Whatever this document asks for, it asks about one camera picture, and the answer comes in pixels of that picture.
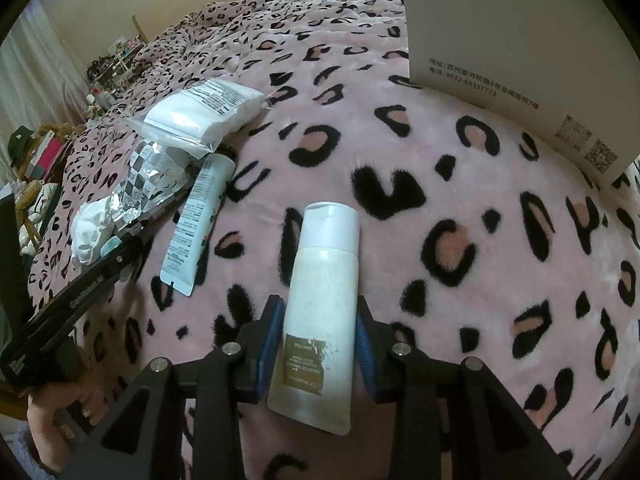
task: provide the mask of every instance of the body cream tube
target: body cream tube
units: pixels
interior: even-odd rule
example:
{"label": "body cream tube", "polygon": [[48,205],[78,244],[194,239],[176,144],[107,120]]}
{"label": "body cream tube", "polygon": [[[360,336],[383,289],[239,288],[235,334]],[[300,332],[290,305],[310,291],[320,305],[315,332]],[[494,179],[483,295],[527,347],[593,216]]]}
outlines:
{"label": "body cream tube", "polygon": [[268,399],[274,412],[340,435],[351,429],[359,238],[352,208],[305,209]]}
{"label": "body cream tube", "polygon": [[190,296],[198,260],[222,204],[226,183],[236,169],[236,152],[221,145],[204,162],[169,243],[160,279]]}

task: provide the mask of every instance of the curtain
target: curtain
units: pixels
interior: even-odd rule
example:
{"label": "curtain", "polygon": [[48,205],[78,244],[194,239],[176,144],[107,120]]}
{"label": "curtain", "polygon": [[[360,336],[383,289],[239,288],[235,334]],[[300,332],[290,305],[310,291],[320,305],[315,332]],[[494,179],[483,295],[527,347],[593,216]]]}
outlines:
{"label": "curtain", "polygon": [[51,25],[40,0],[31,0],[0,45],[0,183],[7,143],[18,126],[84,122],[86,77]]}

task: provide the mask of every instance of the pink blanket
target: pink blanket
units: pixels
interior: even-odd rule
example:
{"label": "pink blanket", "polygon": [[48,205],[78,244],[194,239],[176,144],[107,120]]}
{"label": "pink blanket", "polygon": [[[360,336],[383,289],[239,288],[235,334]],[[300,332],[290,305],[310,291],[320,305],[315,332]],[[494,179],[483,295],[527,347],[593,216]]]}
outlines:
{"label": "pink blanket", "polygon": [[[82,321],[110,398],[151,358],[201,358],[269,294],[286,298],[303,208],[332,200],[360,213],[374,317],[433,358],[482,358],[571,473],[597,478],[640,412],[638,170],[601,190],[511,121],[409,83],[407,57],[403,0],[243,0],[188,16],[140,54],[144,77],[77,141],[34,301],[78,275],[69,222],[126,175],[139,139],[121,117],[223,76],[273,108],[232,139],[238,170],[193,295],[158,277],[169,215],[134,277]],[[266,406],[242,415],[251,480],[386,475],[393,408],[374,406],[359,379],[345,437]]]}

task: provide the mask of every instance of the hand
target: hand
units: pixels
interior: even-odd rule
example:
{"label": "hand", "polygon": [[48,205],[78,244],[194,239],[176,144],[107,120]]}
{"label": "hand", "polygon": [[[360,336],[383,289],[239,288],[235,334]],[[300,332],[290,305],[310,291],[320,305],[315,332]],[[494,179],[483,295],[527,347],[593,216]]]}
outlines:
{"label": "hand", "polygon": [[72,450],[60,430],[53,424],[56,410],[79,400],[82,414],[92,426],[102,420],[108,410],[100,377],[86,371],[77,383],[47,383],[29,395],[27,420],[40,463],[59,474],[72,457]]}

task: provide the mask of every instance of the white flip cap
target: white flip cap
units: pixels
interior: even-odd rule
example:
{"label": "white flip cap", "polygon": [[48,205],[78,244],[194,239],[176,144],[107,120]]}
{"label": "white flip cap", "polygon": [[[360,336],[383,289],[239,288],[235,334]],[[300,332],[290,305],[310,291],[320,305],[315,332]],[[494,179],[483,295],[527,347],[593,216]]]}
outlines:
{"label": "white flip cap", "polygon": [[305,207],[298,250],[308,247],[341,249],[358,256],[358,212],[336,202],[317,202]]}

